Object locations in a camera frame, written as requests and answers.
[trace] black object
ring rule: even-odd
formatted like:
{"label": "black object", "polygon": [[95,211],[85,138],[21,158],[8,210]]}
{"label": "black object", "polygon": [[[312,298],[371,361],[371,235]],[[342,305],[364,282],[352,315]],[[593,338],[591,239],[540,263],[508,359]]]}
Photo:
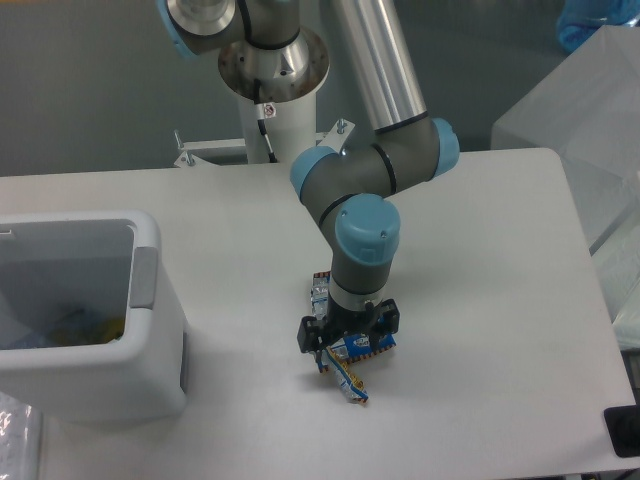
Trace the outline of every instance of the black object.
{"label": "black object", "polygon": [[604,411],[609,437],[616,455],[640,457],[640,407],[611,407]]}
{"label": "black object", "polygon": [[624,473],[621,473],[620,475],[618,475],[616,478],[614,478],[613,480],[624,480],[625,478],[629,478],[631,475],[633,475],[634,473],[636,473],[638,471],[638,469],[636,468],[635,470],[627,470]]}
{"label": "black object", "polygon": [[357,333],[369,337],[372,351],[378,349],[380,339],[398,332],[400,312],[393,299],[378,306],[367,303],[362,312],[353,312],[338,305],[329,295],[327,315],[322,320],[303,317],[298,329],[298,345],[302,353],[314,352],[316,358],[327,347],[343,337]]}

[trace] light blue joint cap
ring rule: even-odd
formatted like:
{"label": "light blue joint cap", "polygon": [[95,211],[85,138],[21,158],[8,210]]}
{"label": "light blue joint cap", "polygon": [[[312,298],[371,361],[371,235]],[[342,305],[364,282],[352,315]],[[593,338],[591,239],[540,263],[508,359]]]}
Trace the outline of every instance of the light blue joint cap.
{"label": "light blue joint cap", "polygon": [[293,165],[291,165],[291,171],[289,172],[289,180],[291,180],[293,188],[296,189],[298,198],[300,198],[302,186],[304,185],[304,181],[307,179],[307,175],[311,172],[311,169],[324,157],[334,153],[336,153],[336,151],[333,148],[323,145],[321,147],[308,148],[298,155],[298,158],[296,158]]}
{"label": "light blue joint cap", "polygon": [[351,197],[338,212],[336,240],[342,251],[361,265],[389,263],[400,243],[400,214],[393,203],[378,195]]}
{"label": "light blue joint cap", "polygon": [[453,128],[449,122],[442,118],[434,118],[433,123],[438,130],[440,138],[440,156],[438,157],[438,168],[434,177],[448,172],[458,163],[460,158],[460,144],[458,136],[453,133]]}
{"label": "light blue joint cap", "polygon": [[178,50],[178,53],[182,58],[196,58],[197,55],[193,53],[189,47],[184,43],[182,37],[178,34],[176,27],[173,25],[171,18],[169,17],[169,10],[167,10],[167,1],[166,0],[156,0],[156,7],[158,7],[158,12],[160,12],[160,18],[162,18],[162,23],[164,23],[164,27],[169,32],[169,36],[171,37],[171,41],[173,45]]}

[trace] white plastic bin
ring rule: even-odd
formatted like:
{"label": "white plastic bin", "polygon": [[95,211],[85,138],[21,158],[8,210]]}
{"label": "white plastic bin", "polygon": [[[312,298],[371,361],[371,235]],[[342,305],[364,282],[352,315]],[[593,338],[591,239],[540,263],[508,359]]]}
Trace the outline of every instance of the white plastic bin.
{"label": "white plastic bin", "polygon": [[0,391],[73,421],[182,411],[187,324],[160,252],[139,211],[0,216]]}

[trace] gray wall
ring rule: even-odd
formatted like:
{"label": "gray wall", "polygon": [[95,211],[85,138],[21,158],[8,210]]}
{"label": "gray wall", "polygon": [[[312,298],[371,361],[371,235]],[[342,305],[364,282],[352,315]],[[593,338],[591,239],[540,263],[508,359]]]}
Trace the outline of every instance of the gray wall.
{"label": "gray wall", "polygon": [[[329,46],[318,128],[344,116],[371,138],[351,67],[324,0],[303,23]],[[397,0],[430,112],[463,149],[489,147],[492,123],[564,58],[561,0]],[[162,168],[183,140],[239,137],[215,53],[185,62],[152,0],[0,3],[0,175]]]}

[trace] white table surface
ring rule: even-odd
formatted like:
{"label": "white table surface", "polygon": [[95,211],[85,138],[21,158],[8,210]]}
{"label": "white table surface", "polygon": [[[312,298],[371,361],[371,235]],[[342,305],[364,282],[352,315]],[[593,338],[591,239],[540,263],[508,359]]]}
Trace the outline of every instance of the white table surface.
{"label": "white table surface", "polygon": [[398,347],[348,404],[299,353],[331,253],[281,165],[0,179],[0,213],[140,208],[192,326],[177,418],[45,424],[43,479],[499,479],[626,469],[602,411],[631,404],[557,156],[465,154],[394,197]]}

